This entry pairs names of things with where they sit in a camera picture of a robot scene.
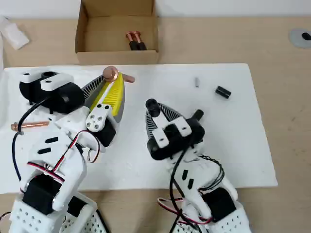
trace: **white foam board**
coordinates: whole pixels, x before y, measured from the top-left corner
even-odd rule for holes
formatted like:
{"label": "white foam board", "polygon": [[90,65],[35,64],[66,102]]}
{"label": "white foam board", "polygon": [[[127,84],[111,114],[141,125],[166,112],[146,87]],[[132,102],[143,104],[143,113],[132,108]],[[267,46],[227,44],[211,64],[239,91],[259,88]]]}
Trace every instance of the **white foam board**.
{"label": "white foam board", "polygon": [[[206,155],[219,160],[235,187],[276,186],[277,180],[252,77],[247,64],[194,64],[117,66],[136,77],[126,84],[125,108],[118,134],[113,144],[94,164],[88,164],[87,177],[81,190],[156,189],[168,188],[169,174],[164,161],[154,161],[146,148],[145,102],[158,102],[190,117],[197,109],[205,112],[201,124],[205,128]],[[10,124],[18,121],[27,102],[19,92],[18,82],[29,67],[7,68],[2,84],[7,99],[1,100],[0,110],[6,118],[0,127],[1,163],[0,193],[17,192],[18,180],[11,159],[14,132]],[[83,87],[98,77],[104,66],[54,66],[48,69],[74,76]],[[195,87],[194,78],[200,80]],[[215,94],[217,86],[232,92],[230,99]],[[30,115],[29,121],[40,120]],[[16,157],[25,170],[27,152],[47,128],[37,128],[19,136]]]}

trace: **open cardboard box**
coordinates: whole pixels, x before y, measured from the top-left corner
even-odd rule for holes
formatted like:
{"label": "open cardboard box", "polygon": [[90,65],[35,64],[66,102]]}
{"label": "open cardboard box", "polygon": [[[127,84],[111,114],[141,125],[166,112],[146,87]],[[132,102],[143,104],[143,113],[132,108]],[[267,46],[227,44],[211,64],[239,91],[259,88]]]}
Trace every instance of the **open cardboard box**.
{"label": "open cardboard box", "polygon": [[[131,51],[128,31],[141,32],[146,51]],[[154,0],[81,0],[75,49],[81,65],[156,64]]]}

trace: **table surface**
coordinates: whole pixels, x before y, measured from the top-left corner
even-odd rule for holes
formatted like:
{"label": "table surface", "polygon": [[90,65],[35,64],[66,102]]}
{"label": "table surface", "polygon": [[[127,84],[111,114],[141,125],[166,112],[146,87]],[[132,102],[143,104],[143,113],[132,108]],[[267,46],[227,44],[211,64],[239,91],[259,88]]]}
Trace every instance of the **table surface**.
{"label": "table surface", "polygon": [[[4,43],[6,67],[78,64],[77,21],[16,20],[31,43],[14,51]],[[248,63],[279,186],[239,189],[254,233],[310,232],[311,49],[288,40],[293,28],[311,31],[311,17],[160,18],[162,64]],[[113,233],[167,233],[174,216],[157,197],[167,190],[86,193],[97,201]],[[15,195],[0,195],[0,212]],[[7,232],[8,221],[1,224]]]}

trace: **copper tube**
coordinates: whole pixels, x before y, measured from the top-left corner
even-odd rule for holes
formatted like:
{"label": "copper tube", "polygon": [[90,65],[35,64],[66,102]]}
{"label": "copper tube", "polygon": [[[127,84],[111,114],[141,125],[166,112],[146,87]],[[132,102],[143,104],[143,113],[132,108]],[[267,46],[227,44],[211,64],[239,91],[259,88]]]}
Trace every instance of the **copper tube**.
{"label": "copper tube", "polygon": [[134,31],[133,32],[134,36],[136,37],[136,40],[138,43],[141,43],[141,38],[140,38],[140,32],[139,31]]}
{"label": "copper tube", "polygon": [[[35,128],[35,127],[41,127],[41,126],[47,126],[49,125],[49,121],[42,121],[42,122],[31,122],[31,123],[24,123],[21,125],[22,129],[27,128]],[[18,131],[18,123],[15,122],[14,124],[11,124],[11,130]]]}
{"label": "copper tube", "polygon": [[[103,77],[109,83],[115,81],[118,75],[119,75],[119,71],[114,66],[108,66],[103,71]],[[122,74],[122,76],[125,82],[128,82],[128,83],[135,82],[135,78],[130,75]]]}
{"label": "copper tube", "polygon": [[132,34],[133,32],[127,32],[125,35],[125,37],[128,38],[130,42],[133,41]]}

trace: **robotic arm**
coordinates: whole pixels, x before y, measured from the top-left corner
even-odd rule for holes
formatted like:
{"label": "robotic arm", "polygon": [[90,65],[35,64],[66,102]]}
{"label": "robotic arm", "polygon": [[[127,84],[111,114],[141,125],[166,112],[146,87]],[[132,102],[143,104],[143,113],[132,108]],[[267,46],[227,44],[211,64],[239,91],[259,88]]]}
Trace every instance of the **robotic arm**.
{"label": "robotic arm", "polygon": [[[205,131],[199,123],[203,111],[197,110],[185,119],[155,99],[147,100],[146,108],[148,150],[155,160],[166,160],[171,181],[183,197],[158,200],[166,210],[177,214],[177,225],[171,232],[250,233],[246,213],[237,201],[237,190],[222,165],[204,155]],[[182,210],[163,203],[169,201],[182,201]]]}
{"label": "robotic arm", "polygon": [[[116,134],[123,114],[124,81],[135,79],[115,67],[107,67],[82,89],[67,74],[24,74],[22,95],[29,105],[41,102],[49,110],[46,116],[55,122],[29,153],[9,233],[78,233],[86,227],[87,232],[109,232],[97,204],[80,194],[78,187],[86,176],[86,161],[95,162]],[[89,148],[87,158],[83,148]]]}

